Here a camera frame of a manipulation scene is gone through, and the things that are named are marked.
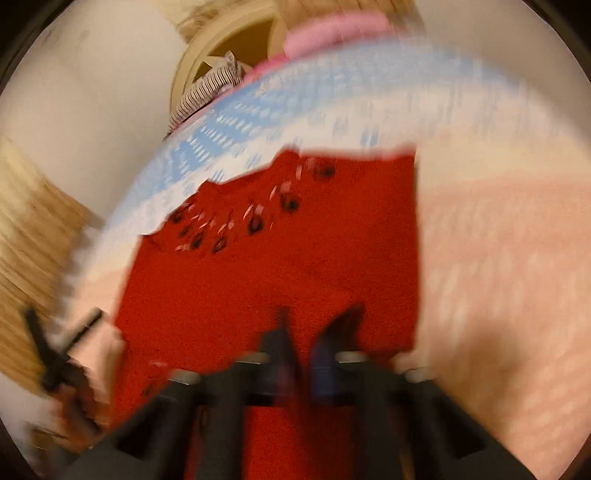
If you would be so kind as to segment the blue pink dotted bedsheet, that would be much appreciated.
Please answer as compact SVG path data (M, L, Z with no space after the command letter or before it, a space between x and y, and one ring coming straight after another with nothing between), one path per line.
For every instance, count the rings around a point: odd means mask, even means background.
M416 144L422 292L413 362L539 479L590 433L590 144L526 84L424 41L384 38L283 65L160 147L96 240L68 324L115 309L140 235L205 180L283 146Z

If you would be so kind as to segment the pink pillow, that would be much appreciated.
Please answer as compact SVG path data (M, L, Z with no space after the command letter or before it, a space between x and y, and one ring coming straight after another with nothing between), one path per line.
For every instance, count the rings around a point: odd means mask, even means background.
M283 41L283 53L297 59L353 40L394 33L396 30L384 13L343 12L311 19L290 29Z

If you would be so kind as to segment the grey striped pillow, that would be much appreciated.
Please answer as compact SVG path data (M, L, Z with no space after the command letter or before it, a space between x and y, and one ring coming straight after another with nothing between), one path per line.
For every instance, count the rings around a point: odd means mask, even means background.
M193 81L173 103L169 115L167 134L177 130L181 124L197 111L214 101L226 90L242 82L245 71L232 52L219 57L204 75Z

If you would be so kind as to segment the red knitted sweater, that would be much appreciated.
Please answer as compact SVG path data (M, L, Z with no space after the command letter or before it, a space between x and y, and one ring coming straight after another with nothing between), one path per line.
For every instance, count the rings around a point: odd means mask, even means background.
M286 309L301 383L279 407L246 414L245 477L352 478L353 412L312 395L312 351L345 318L359 348L387 362L412 348L418 305L414 152L284 150L202 184L141 239L114 320L125 347L112 420L172 370L228 367Z

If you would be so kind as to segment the beige patterned window curtain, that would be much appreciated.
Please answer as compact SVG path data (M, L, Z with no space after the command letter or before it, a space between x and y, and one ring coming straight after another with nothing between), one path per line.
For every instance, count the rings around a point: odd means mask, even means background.
M230 8L252 4L238 0L161 0L152 4L185 40L191 40L205 24ZM414 1L391 0L279 0L271 2L279 9L287 27L329 14L346 11L379 11L387 16L411 17L417 13Z

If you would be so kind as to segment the beige side curtain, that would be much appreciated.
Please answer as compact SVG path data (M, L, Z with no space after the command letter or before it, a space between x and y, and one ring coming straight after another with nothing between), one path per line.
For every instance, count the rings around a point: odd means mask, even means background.
M1 138L1 373L38 394L41 363L21 311L47 322L91 211Z

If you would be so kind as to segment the cream wooden headboard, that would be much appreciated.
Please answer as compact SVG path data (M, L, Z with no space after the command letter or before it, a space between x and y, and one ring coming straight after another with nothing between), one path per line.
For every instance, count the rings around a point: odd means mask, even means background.
M283 53L287 27L273 1L247 1L208 21L189 42L174 74L169 107L174 108L190 85L226 52L244 71Z

